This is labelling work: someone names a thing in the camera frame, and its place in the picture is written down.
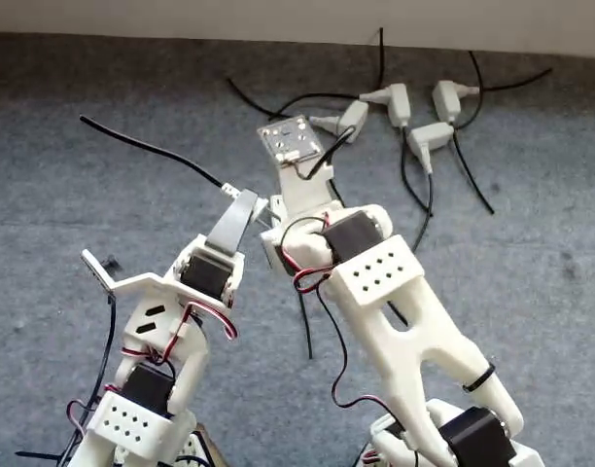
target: white wall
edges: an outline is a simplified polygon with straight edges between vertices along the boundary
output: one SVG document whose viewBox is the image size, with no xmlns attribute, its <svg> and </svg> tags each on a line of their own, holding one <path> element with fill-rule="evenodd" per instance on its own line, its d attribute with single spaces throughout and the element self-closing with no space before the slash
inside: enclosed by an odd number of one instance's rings
<svg viewBox="0 0 595 467">
<path fill-rule="evenodd" d="M 595 56 L 595 0 L 0 0 L 0 31 Z"/>
</svg>

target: metal plate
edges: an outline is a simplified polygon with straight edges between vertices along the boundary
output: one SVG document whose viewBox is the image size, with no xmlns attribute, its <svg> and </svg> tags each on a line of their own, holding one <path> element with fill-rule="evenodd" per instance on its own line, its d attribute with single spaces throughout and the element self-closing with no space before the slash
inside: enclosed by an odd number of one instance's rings
<svg viewBox="0 0 595 467">
<path fill-rule="evenodd" d="M 258 133 L 266 150 L 280 165 L 323 155 L 322 145 L 304 116 L 264 126 Z"/>
</svg>

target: black wire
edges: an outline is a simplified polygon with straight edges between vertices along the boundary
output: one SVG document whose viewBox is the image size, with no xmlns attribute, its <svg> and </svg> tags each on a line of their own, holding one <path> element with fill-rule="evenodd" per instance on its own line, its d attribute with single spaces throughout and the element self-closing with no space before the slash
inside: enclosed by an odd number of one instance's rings
<svg viewBox="0 0 595 467">
<path fill-rule="evenodd" d="M 319 172 L 321 167 L 323 167 L 324 163 L 332 163 L 334 153 L 338 151 L 338 149 L 347 142 L 347 140 L 351 137 L 352 134 L 354 134 L 355 131 L 356 127 L 350 125 L 345 129 L 345 131 L 340 133 L 340 135 L 336 138 L 336 141 L 334 141 L 334 144 L 332 144 L 331 147 L 326 150 L 324 155 L 315 162 L 313 168 L 311 168 L 306 175 L 300 173 L 298 170 L 298 166 L 294 164 L 294 169 L 296 171 L 297 177 L 300 180 L 311 180 L 317 174 L 317 172 Z"/>
<path fill-rule="evenodd" d="M 386 53 L 384 51 L 384 28 L 379 28 L 379 76 L 377 78 L 376 90 L 381 90 L 384 85 L 384 73 L 386 72 Z"/>
<path fill-rule="evenodd" d="M 200 165 L 198 165 L 195 162 L 187 160 L 183 156 L 179 156 L 178 154 L 173 153 L 171 151 L 161 149 L 158 146 L 153 146 L 152 144 L 145 143 L 144 141 L 140 141 L 139 139 L 135 139 L 135 138 L 127 136 L 123 133 L 114 131 L 113 129 L 110 129 L 110 128 L 94 121 L 93 119 L 86 117 L 85 115 L 80 115 L 80 120 L 82 122 L 84 122 L 86 125 L 96 129 L 97 131 L 100 131 L 103 134 L 107 134 L 108 136 L 112 136 L 113 138 L 118 139 L 119 141 L 121 141 L 123 143 L 130 144 L 131 146 L 135 146 L 136 148 L 143 149 L 145 151 L 149 151 L 151 153 L 158 154 L 160 156 L 164 156 L 165 158 L 172 159 L 173 161 L 176 161 L 176 162 L 180 162 L 180 163 L 186 165 L 187 167 L 191 168 L 192 170 L 195 170 L 196 172 L 198 172 L 200 175 L 202 175 L 205 179 L 207 179 L 209 182 L 211 182 L 218 188 L 222 188 L 222 186 L 224 185 L 220 180 L 218 180 L 215 176 L 213 176 L 211 173 L 206 171 Z"/>
<path fill-rule="evenodd" d="M 552 68 L 546 68 L 540 73 L 536 73 L 535 75 L 531 75 L 530 77 L 525 78 L 524 80 L 516 81 L 508 85 L 486 86 L 485 88 L 483 88 L 483 92 L 496 92 L 499 90 L 515 90 L 516 88 L 522 88 L 524 86 L 535 83 L 536 81 L 539 81 L 541 78 L 545 76 L 548 76 L 550 73 L 552 73 L 552 71 Z"/>
<path fill-rule="evenodd" d="M 395 304 L 393 304 L 392 302 L 387 302 L 386 305 L 388 305 L 388 308 L 391 309 L 391 311 L 393 311 L 393 313 L 395 313 L 395 316 L 397 316 L 399 318 L 399 320 L 405 325 L 407 326 L 407 319 L 405 319 L 405 316 L 402 315 L 402 313 L 399 311 L 399 309 L 395 306 Z"/>
<path fill-rule="evenodd" d="M 334 193 L 334 196 L 336 197 L 336 199 L 338 199 L 340 201 L 341 206 L 345 207 L 345 201 L 343 200 L 343 197 L 338 192 L 338 188 L 336 187 L 336 184 L 334 183 L 334 179 L 333 178 L 331 178 L 330 180 L 328 180 L 328 186 L 330 187 L 330 189 Z"/>
<path fill-rule="evenodd" d="M 326 225 L 326 219 L 323 219 L 321 217 L 315 217 L 315 216 L 304 216 L 304 217 L 300 217 L 299 219 L 295 219 L 294 222 L 292 222 L 291 224 L 289 224 L 289 226 L 287 226 L 287 229 L 285 229 L 284 233 L 282 234 L 282 236 L 280 237 L 280 243 L 278 243 L 278 246 L 280 247 L 280 250 L 283 251 L 284 249 L 284 245 L 285 245 L 285 238 L 287 238 L 287 234 L 289 233 L 289 230 L 297 223 L 299 222 L 303 222 L 303 221 L 319 221 L 321 222 L 323 225 Z"/>
<path fill-rule="evenodd" d="M 304 328 L 306 331 L 306 345 L 308 346 L 308 360 L 313 359 L 313 341 L 310 337 L 310 324 L 308 322 L 308 314 L 306 314 L 306 303 L 304 302 L 304 296 L 300 291 L 297 292 L 297 300 L 299 302 L 299 310 L 301 311 L 301 317 L 304 320 Z"/>
<path fill-rule="evenodd" d="M 253 109 L 258 110 L 262 114 L 266 114 L 268 117 L 274 116 L 274 117 L 283 117 L 285 119 L 291 118 L 291 115 L 286 115 L 286 114 L 280 115 L 277 112 L 273 112 L 269 109 L 265 109 L 264 107 L 262 107 L 260 104 L 255 102 L 252 98 L 248 97 L 246 95 L 246 93 L 237 86 L 237 84 L 232 80 L 232 78 L 227 78 L 227 83 L 232 88 L 232 90 L 235 92 L 235 94 L 237 94 L 241 98 L 241 100 L 243 100 L 246 104 L 248 104 Z"/>
<path fill-rule="evenodd" d="M 466 174 L 469 176 L 469 179 L 471 180 L 472 187 L 476 191 L 477 196 L 479 197 L 479 199 L 481 199 L 481 202 L 483 203 L 485 208 L 488 210 L 488 212 L 491 215 L 494 215 L 494 213 L 495 213 L 494 208 L 490 205 L 488 200 L 485 198 L 485 196 L 483 195 L 483 193 L 477 186 L 476 182 L 474 181 L 473 174 L 471 173 L 471 170 L 469 169 L 469 165 L 466 163 L 466 159 L 464 158 L 464 154 L 462 153 L 462 149 L 460 148 L 460 141 L 457 137 L 457 130 L 453 131 L 453 144 L 455 144 L 455 149 L 456 149 L 457 155 L 460 158 L 460 162 L 462 163 L 462 166 L 464 167 Z"/>
<path fill-rule="evenodd" d="M 391 410 L 386 406 L 386 404 L 384 404 L 381 400 L 379 400 L 378 398 L 375 398 L 373 396 L 361 396 L 358 399 L 355 399 L 348 403 L 338 402 L 338 399 L 336 398 L 336 387 L 338 386 L 338 383 L 340 382 L 340 380 L 343 378 L 343 375 L 345 374 L 345 370 L 347 370 L 347 363 L 348 363 L 349 357 L 348 357 L 348 353 L 347 353 L 347 345 L 345 344 L 345 339 L 343 338 L 343 334 L 341 333 L 340 328 L 338 327 L 338 324 L 336 323 L 336 320 L 333 317 L 333 314 L 330 312 L 328 305 L 326 305 L 326 302 L 324 301 L 324 298 L 321 295 L 320 287 L 321 287 L 321 283 L 318 284 L 317 287 L 315 288 L 315 292 L 317 294 L 317 299 L 319 300 L 319 303 L 322 305 L 322 307 L 324 308 L 324 311 L 326 312 L 326 314 L 328 315 L 332 324 L 334 325 L 334 330 L 336 331 L 336 335 L 338 336 L 338 341 L 340 343 L 342 354 L 343 354 L 343 368 L 340 371 L 340 373 L 338 374 L 338 376 L 336 377 L 336 379 L 334 380 L 334 383 L 332 384 L 332 389 L 331 389 L 332 400 L 338 407 L 341 407 L 342 409 L 349 409 L 363 401 L 374 402 L 375 404 L 380 406 L 382 409 L 384 409 L 387 413 L 389 413 L 391 415 L 391 417 L 399 424 L 400 427 L 403 427 L 403 424 L 399 421 L 399 419 L 395 416 L 395 414 L 391 412 Z"/>
<path fill-rule="evenodd" d="M 99 373 L 96 376 L 96 381 L 94 382 L 94 387 L 92 388 L 92 392 L 90 393 L 90 397 L 87 400 L 86 406 L 92 407 L 94 402 L 96 401 L 99 390 L 101 389 L 101 384 L 103 383 L 103 377 L 105 376 L 105 369 L 107 367 L 107 361 L 110 357 L 110 350 L 112 349 L 112 342 L 114 341 L 114 333 L 116 332 L 116 298 L 113 296 L 108 296 L 108 304 L 110 305 L 110 330 L 108 332 L 107 341 L 105 342 L 105 347 L 103 349 L 103 357 L 101 358 L 101 365 L 99 366 Z M 80 425 L 84 426 L 86 420 L 88 419 L 89 411 L 84 410 L 82 415 L 80 416 L 79 422 Z M 79 439 L 79 432 L 75 430 L 73 435 L 71 436 L 68 445 L 60 455 L 59 460 L 57 461 L 57 467 L 61 467 L 66 465 L 69 461 L 69 455 L 73 450 L 73 447 L 78 442 Z"/>
<path fill-rule="evenodd" d="M 278 247 L 280 248 L 280 251 L 284 251 L 284 246 L 285 246 L 285 238 L 287 238 L 287 234 L 289 233 L 289 230 L 291 229 L 291 227 L 293 227 L 295 224 L 302 222 L 302 221 L 320 221 L 322 222 L 324 225 L 326 224 L 326 220 L 322 219 L 321 217 L 315 217 L 315 216 L 307 216 L 307 217 L 301 217 L 299 219 L 295 219 L 294 222 L 292 222 L 291 224 L 289 224 L 289 226 L 287 227 L 287 229 L 285 229 L 284 233 L 282 234 L 282 237 L 280 238 L 280 243 L 278 243 Z M 308 359 L 312 360 L 313 358 L 313 344 L 312 344 L 312 338 L 310 336 L 310 324 L 308 322 L 308 315 L 306 314 L 306 305 L 304 302 L 304 297 L 302 296 L 301 292 L 296 288 L 296 292 L 297 292 L 297 297 L 299 299 L 299 309 L 301 311 L 301 317 L 304 321 L 304 328 L 306 330 L 306 344 L 308 345 Z"/>
<path fill-rule="evenodd" d="M 203 467 L 211 467 L 211 464 L 206 460 L 198 457 L 197 455 L 180 455 L 176 458 L 175 462 L 197 462 L 199 465 Z"/>
<path fill-rule="evenodd" d="M 407 192 L 410 194 L 410 196 L 412 197 L 412 199 L 414 199 L 416 201 L 416 203 L 420 206 L 421 209 L 423 209 L 425 212 L 428 212 L 428 206 L 427 204 L 425 204 L 423 202 L 423 200 L 416 194 L 416 192 L 414 191 L 414 189 L 412 188 L 412 186 L 410 185 L 409 180 L 407 179 L 407 173 L 405 171 L 405 166 L 406 166 L 406 162 L 407 162 L 407 129 L 404 127 L 401 131 L 401 152 L 400 152 L 400 161 L 399 161 L 399 165 L 400 165 L 400 169 L 401 169 L 401 173 L 402 173 L 402 181 L 403 181 L 403 185 L 405 186 L 405 189 L 407 190 Z"/>
<path fill-rule="evenodd" d="M 360 98 L 357 94 L 347 94 L 344 92 L 307 92 L 306 94 L 301 94 L 301 95 L 294 97 L 293 99 L 290 99 L 289 101 L 285 102 L 277 111 L 272 113 L 273 115 L 269 116 L 269 120 L 277 119 L 278 117 L 286 118 L 286 116 L 283 114 L 283 112 L 285 110 L 287 110 L 289 107 L 300 102 L 301 100 L 311 99 L 311 98 L 315 98 L 315 97 L 330 97 L 330 98 L 334 98 L 334 99 L 347 99 L 347 100 L 357 100 Z"/>
<path fill-rule="evenodd" d="M 474 68 L 474 72 L 476 73 L 477 85 L 479 87 L 479 96 L 476 102 L 476 106 L 474 107 L 474 111 L 472 112 L 472 115 L 462 124 L 455 125 L 454 127 L 456 129 L 466 128 L 472 122 L 474 122 L 478 117 L 481 108 L 483 107 L 483 75 L 481 74 L 481 69 L 479 68 L 479 64 L 476 61 L 476 57 L 474 56 L 473 51 L 469 51 L 469 55 L 471 56 L 472 67 Z"/>
<path fill-rule="evenodd" d="M 425 220 L 423 221 L 423 226 L 421 227 L 421 231 L 419 232 L 416 240 L 414 240 L 414 244 L 412 245 L 412 253 L 416 253 L 418 249 L 418 245 L 421 244 L 421 240 L 423 239 L 423 235 L 427 231 L 427 226 L 430 223 L 430 219 L 432 218 L 432 206 L 434 205 L 434 176 L 431 173 L 427 174 L 427 181 L 430 185 L 430 200 L 427 203 L 427 212 L 425 213 Z"/>
<path fill-rule="evenodd" d="M 42 459 L 42 460 L 60 460 L 60 454 L 48 454 L 45 452 L 32 452 L 30 450 L 18 450 L 15 452 L 18 457 L 28 457 L 31 459 Z"/>
</svg>

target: white connector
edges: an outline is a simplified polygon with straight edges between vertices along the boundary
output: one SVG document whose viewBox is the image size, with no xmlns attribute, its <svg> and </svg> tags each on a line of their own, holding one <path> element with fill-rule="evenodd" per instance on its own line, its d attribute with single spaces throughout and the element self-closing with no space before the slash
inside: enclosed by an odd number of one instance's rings
<svg viewBox="0 0 595 467">
<path fill-rule="evenodd" d="M 383 90 L 360 94 L 360 100 L 388 106 L 388 118 L 396 128 L 407 126 L 410 120 L 410 101 L 407 98 L 407 88 L 401 83 L 391 85 Z"/>
<path fill-rule="evenodd" d="M 454 83 L 452 81 L 438 81 L 432 98 L 436 105 L 437 116 L 441 122 L 453 123 L 462 112 L 460 99 L 467 95 L 477 95 L 480 89 Z"/>
<path fill-rule="evenodd" d="M 340 117 L 309 117 L 308 121 L 311 125 L 329 131 L 334 136 L 340 136 L 348 127 L 353 126 L 355 130 L 346 141 L 353 143 L 365 125 L 367 114 L 368 104 L 360 100 L 355 100 Z"/>
<path fill-rule="evenodd" d="M 443 122 L 421 126 L 410 132 L 407 143 L 414 156 L 421 161 L 426 173 L 433 172 L 431 152 L 448 143 L 452 135 L 453 126 Z"/>
</svg>

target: gray carpet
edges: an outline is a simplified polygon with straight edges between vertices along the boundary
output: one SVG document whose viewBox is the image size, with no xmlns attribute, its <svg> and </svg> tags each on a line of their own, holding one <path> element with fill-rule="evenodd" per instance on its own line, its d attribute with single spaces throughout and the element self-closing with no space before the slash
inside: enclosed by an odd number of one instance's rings
<svg viewBox="0 0 595 467">
<path fill-rule="evenodd" d="M 461 135 L 496 216 L 449 151 L 434 155 L 436 217 L 419 258 L 523 411 L 519 440 L 547 466 L 595 466 L 595 60 L 478 57 L 488 84 L 547 65 L 556 72 L 487 96 Z M 415 126 L 434 119 L 437 79 L 473 79 L 460 52 L 390 50 L 388 58 L 386 81 L 409 85 Z M 127 275 L 164 272 L 228 205 L 193 172 L 95 133 L 78 115 L 269 195 L 274 173 L 255 133 L 265 119 L 228 91 L 224 76 L 276 106 L 303 91 L 369 90 L 375 70 L 368 47 L 0 36 L 0 466 L 50 465 L 13 452 L 60 451 L 71 432 L 64 406 L 90 390 L 108 309 L 80 251 L 115 254 Z M 320 103 L 328 110 L 301 110 L 327 115 L 344 105 Z M 422 215 L 401 188 L 398 157 L 385 114 L 373 111 L 335 159 L 337 185 L 350 204 L 381 203 L 412 240 Z M 292 288 L 267 269 L 258 232 L 242 245 L 241 338 L 226 342 L 205 326 L 211 366 L 192 408 L 233 466 L 348 466 L 381 410 L 333 405 L 341 364 L 333 328 L 309 300 L 309 362 Z M 119 329 L 134 304 L 120 302 Z M 377 392 L 347 336 L 341 397 Z M 117 360 L 114 351 L 108 375 Z M 439 369 L 427 365 L 424 378 L 429 396 L 469 403 Z"/>
</svg>

